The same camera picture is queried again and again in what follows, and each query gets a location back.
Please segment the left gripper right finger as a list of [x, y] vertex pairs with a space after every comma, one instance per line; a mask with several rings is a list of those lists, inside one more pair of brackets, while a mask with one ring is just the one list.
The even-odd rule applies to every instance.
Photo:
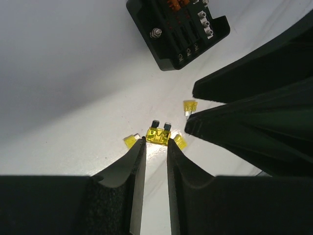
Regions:
[[213, 176], [174, 140], [167, 150], [174, 235], [310, 235], [313, 181], [299, 177]]

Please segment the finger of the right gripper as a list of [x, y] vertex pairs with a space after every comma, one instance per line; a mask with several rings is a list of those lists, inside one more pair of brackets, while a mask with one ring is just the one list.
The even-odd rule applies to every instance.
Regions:
[[230, 103], [293, 84], [313, 75], [313, 16], [243, 58], [195, 82], [194, 98]]
[[185, 131], [271, 176], [313, 175], [313, 80], [193, 114]]

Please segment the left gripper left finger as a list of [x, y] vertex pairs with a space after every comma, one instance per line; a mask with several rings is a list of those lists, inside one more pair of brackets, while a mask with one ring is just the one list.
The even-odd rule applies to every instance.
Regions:
[[146, 139], [93, 176], [1, 176], [3, 235], [137, 235]]

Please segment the black fuse box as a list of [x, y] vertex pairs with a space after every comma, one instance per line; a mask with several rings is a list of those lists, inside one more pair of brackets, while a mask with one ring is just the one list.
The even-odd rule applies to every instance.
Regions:
[[207, 0], [129, 0], [126, 8], [162, 71], [180, 70], [230, 34]]

